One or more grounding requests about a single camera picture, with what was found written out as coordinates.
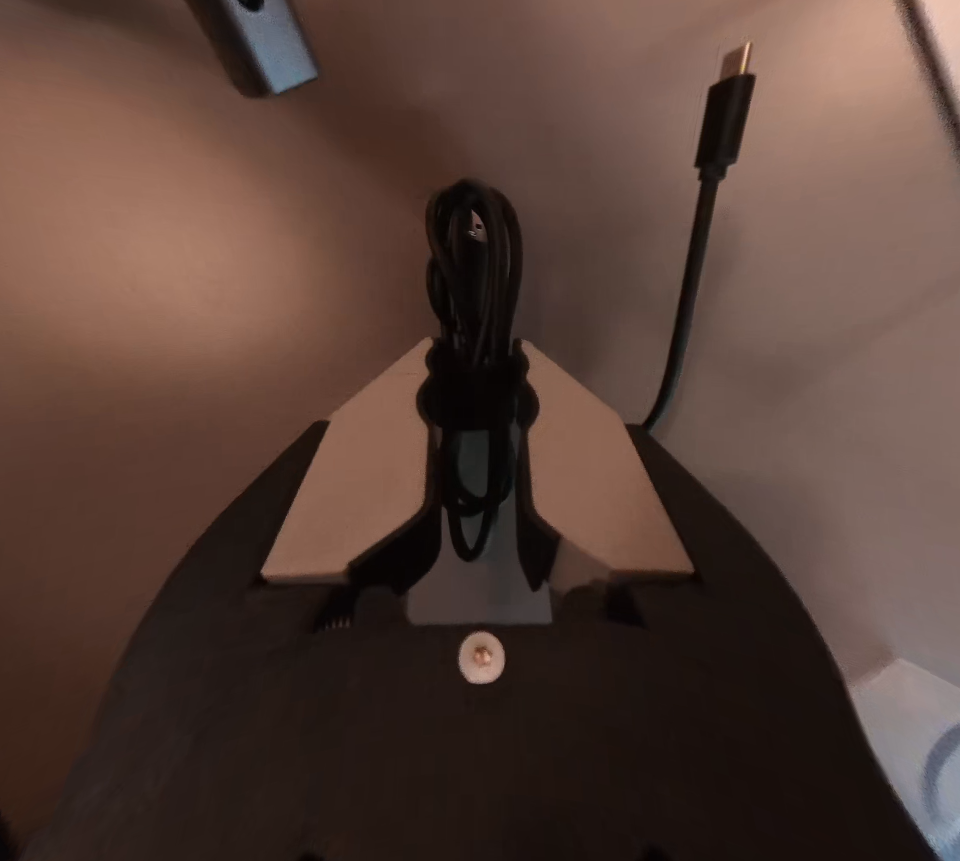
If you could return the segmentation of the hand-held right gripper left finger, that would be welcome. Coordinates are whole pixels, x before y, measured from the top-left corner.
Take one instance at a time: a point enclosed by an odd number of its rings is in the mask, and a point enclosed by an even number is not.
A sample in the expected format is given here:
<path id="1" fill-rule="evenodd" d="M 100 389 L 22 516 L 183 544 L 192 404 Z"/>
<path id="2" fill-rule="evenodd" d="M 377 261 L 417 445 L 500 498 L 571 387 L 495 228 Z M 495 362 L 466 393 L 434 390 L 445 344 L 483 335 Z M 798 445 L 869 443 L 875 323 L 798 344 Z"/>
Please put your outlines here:
<path id="1" fill-rule="evenodd" d="M 426 338 L 330 418 L 267 555 L 268 585 L 388 587 L 403 595 L 440 550 L 429 480 Z"/>

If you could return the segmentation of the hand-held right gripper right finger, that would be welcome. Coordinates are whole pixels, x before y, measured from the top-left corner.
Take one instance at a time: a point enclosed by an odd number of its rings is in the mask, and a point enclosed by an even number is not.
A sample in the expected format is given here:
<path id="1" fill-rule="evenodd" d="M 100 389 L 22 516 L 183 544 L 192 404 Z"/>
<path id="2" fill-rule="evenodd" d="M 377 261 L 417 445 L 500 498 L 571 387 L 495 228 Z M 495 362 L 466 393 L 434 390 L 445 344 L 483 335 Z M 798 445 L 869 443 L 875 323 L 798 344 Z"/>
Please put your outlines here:
<path id="1" fill-rule="evenodd" d="M 626 424 L 532 341 L 534 419 L 523 432 L 517 544 L 534 591 L 690 579 L 683 548 Z"/>

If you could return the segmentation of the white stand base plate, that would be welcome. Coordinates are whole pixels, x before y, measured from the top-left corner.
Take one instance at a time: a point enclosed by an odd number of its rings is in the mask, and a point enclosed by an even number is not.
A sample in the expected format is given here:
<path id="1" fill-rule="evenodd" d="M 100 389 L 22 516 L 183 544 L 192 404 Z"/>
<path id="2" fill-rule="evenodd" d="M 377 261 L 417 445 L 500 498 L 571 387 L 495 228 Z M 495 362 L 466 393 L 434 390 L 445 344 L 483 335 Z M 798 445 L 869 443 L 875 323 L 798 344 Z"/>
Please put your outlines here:
<path id="1" fill-rule="evenodd" d="M 960 856 L 960 687 L 894 659 L 852 687 L 863 728 L 940 859 Z"/>

